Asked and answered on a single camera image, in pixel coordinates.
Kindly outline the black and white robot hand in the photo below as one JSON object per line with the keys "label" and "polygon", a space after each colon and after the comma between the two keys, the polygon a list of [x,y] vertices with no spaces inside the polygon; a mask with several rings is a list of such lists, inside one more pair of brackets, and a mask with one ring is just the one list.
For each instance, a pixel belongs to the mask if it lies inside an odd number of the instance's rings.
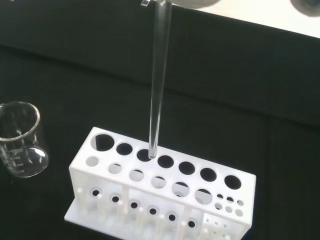
{"label": "black and white robot hand", "polygon": [[219,0],[170,0],[169,2],[187,9],[201,9],[210,7],[219,2]]}

